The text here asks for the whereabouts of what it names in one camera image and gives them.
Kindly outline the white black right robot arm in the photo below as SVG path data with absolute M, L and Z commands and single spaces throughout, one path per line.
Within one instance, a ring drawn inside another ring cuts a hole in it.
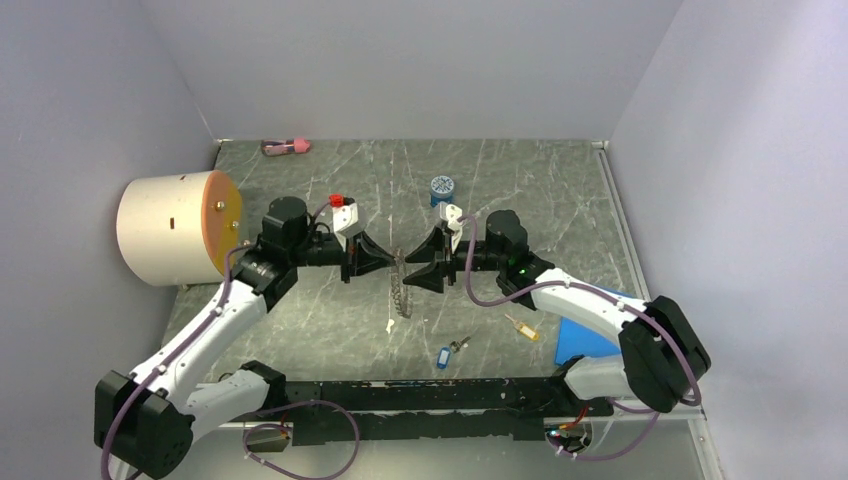
M 659 413 L 703 402 L 699 381 L 711 359 L 680 305 L 667 296 L 616 294 L 567 273 L 531 250 L 512 210 L 483 224 L 465 213 L 442 219 L 404 260 L 422 266 L 404 278 L 406 286 L 441 293 L 461 279 L 479 307 L 516 303 L 570 319 L 615 345 L 615 356 L 580 354 L 563 365 L 562 380 L 549 390 L 561 414 L 596 398 L 634 398 Z

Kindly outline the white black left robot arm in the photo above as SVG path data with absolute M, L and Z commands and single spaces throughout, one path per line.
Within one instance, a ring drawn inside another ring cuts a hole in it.
M 200 384 L 225 350 L 266 317 L 298 280 L 303 267 L 332 266 L 349 282 L 389 267 L 392 256 L 366 233 L 360 205 L 332 195 L 329 232 L 298 197 L 273 200 L 250 245 L 225 256 L 223 281 L 207 305 L 171 341 L 129 374 L 108 372 L 95 388 L 94 441 L 102 450 L 100 473 L 117 459 L 132 478 L 162 479 L 194 441 L 221 423 L 250 412 L 277 418 L 289 401 L 283 373 L 259 361 L 228 378 Z

